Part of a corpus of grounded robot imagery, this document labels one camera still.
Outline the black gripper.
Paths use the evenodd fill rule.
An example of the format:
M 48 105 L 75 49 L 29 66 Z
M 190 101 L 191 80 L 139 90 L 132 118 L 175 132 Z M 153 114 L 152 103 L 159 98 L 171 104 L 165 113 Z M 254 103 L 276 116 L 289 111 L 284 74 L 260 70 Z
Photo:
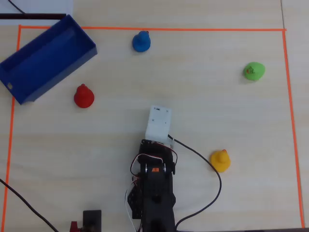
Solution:
M 169 146 L 150 140 L 142 140 L 139 148 L 139 163 L 162 163 L 166 169 L 175 174 L 178 154 Z

